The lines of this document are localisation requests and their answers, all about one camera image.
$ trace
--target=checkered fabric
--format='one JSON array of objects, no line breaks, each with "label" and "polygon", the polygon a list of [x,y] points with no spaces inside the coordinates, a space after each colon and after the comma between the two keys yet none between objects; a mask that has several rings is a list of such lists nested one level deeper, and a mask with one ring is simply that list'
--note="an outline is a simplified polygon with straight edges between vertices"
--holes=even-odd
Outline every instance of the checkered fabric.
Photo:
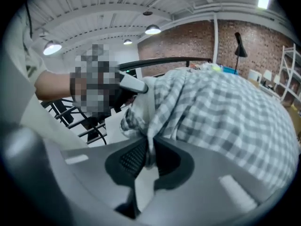
[{"label": "checkered fabric", "polygon": [[132,108],[126,112],[120,128],[127,137],[161,135],[216,151],[271,191],[294,176],[299,145],[289,114],[244,78],[172,70],[156,79],[154,96],[149,124]]}]

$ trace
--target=floor lamp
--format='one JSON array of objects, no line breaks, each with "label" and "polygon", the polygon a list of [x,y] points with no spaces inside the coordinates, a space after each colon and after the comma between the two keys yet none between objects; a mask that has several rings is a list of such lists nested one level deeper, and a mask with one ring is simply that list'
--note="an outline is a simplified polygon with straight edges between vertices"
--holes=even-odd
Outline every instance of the floor lamp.
[{"label": "floor lamp", "polygon": [[236,61],[236,66],[235,66],[234,74],[236,74],[237,65],[238,65],[238,58],[239,57],[243,57],[243,58],[248,57],[248,55],[246,54],[246,50],[245,50],[245,48],[243,46],[243,42],[241,40],[240,33],[236,32],[235,33],[235,37],[236,37],[236,40],[237,40],[238,47],[235,50],[235,55],[237,56],[237,61]]}]

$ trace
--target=shelving unit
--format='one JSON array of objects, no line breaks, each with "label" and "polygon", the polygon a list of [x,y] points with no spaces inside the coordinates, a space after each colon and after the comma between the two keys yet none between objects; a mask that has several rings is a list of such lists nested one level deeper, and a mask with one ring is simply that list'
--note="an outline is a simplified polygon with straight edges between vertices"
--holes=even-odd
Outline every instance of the shelving unit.
[{"label": "shelving unit", "polygon": [[[291,68],[289,68],[287,66],[287,62],[285,60],[285,56],[288,56],[288,57],[290,57],[293,60]],[[301,75],[295,70],[295,68],[296,68],[295,64],[301,65],[301,55],[296,50],[296,45],[293,44],[292,48],[285,48],[283,46],[283,52],[282,52],[282,59],[281,59],[281,65],[280,65],[280,70],[279,70],[279,76],[281,77],[281,73],[283,71],[286,71],[287,74],[288,74],[288,80],[287,80],[286,85],[283,84],[283,83],[279,83],[278,85],[275,85],[275,89],[277,88],[277,86],[281,86],[281,87],[283,87],[285,89],[284,93],[283,93],[283,95],[281,97],[281,101],[284,100],[284,98],[285,98],[285,96],[286,96],[286,94],[288,92],[288,93],[292,94],[301,103],[301,98],[299,98],[298,95],[290,89],[292,78],[296,79],[301,84]]]}]

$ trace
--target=exposed ceiling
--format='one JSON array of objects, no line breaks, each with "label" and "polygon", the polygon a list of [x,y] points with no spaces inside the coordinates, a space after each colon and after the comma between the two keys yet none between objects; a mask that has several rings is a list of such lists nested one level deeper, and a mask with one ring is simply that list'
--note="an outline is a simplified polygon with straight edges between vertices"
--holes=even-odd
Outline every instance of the exposed ceiling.
[{"label": "exposed ceiling", "polygon": [[[122,43],[129,38],[141,41],[150,24],[172,27],[186,18],[213,12],[257,14],[290,28],[276,0],[268,10],[257,8],[258,0],[29,0],[33,40],[36,47],[48,40],[62,43],[60,53],[68,53],[91,42]],[[143,12],[153,12],[144,16]]]}]

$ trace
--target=black railing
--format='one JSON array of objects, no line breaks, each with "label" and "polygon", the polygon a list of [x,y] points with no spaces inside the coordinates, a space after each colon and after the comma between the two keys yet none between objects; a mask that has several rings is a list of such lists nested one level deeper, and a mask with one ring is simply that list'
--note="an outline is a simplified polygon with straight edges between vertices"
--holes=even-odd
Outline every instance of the black railing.
[{"label": "black railing", "polygon": [[[176,63],[176,62],[186,62],[186,67],[189,67],[190,61],[207,61],[207,62],[211,62],[210,58],[200,58],[200,57],[168,57],[168,58],[153,58],[153,59],[146,59],[146,60],[139,60],[139,61],[133,61],[133,62],[129,62],[129,63],[124,63],[124,64],[120,64],[120,70],[121,71],[126,71],[126,70],[132,70],[132,69],[136,69],[136,68],[143,68],[143,67],[147,67],[147,66],[151,66],[151,65],[161,65],[161,64],[167,64],[167,63]],[[159,76],[163,76],[164,74],[158,74],[155,77],[159,77]],[[89,124],[92,128],[87,129],[87,131],[79,134],[79,137],[83,137],[84,135],[87,135],[93,131],[97,132],[97,134],[99,135],[98,137],[95,137],[89,141],[87,141],[87,144],[93,143],[99,139],[102,139],[104,141],[104,144],[106,145],[106,141],[104,139],[104,137],[107,135],[107,133],[102,134],[99,131],[99,128],[105,127],[105,124],[103,121],[99,121],[99,125],[94,125],[93,123],[90,122],[91,118],[87,118],[87,116],[80,110],[78,109],[79,112],[73,112],[74,110],[76,110],[77,108],[71,106],[71,105],[65,105],[63,104],[64,102],[70,102],[72,103],[71,100],[67,100],[67,99],[61,99],[58,101],[50,101],[50,102],[42,102],[41,105],[44,108],[47,108],[49,106],[51,106],[51,109],[49,110],[49,112],[51,110],[53,110],[56,113],[55,119],[61,120],[61,122],[63,122],[65,124],[65,126],[69,129],[72,129],[76,126],[78,126],[79,124]],[[83,116],[83,119],[73,122],[73,118],[72,118],[72,114],[74,113],[80,113]]]},{"label": "black railing", "polygon": [[190,61],[211,62],[212,60],[210,58],[200,58],[200,57],[151,58],[151,59],[128,62],[128,63],[120,64],[119,66],[121,71],[143,68],[151,65],[161,65],[161,64],[176,63],[176,62],[186,62],[186,67],[189,67]]}]

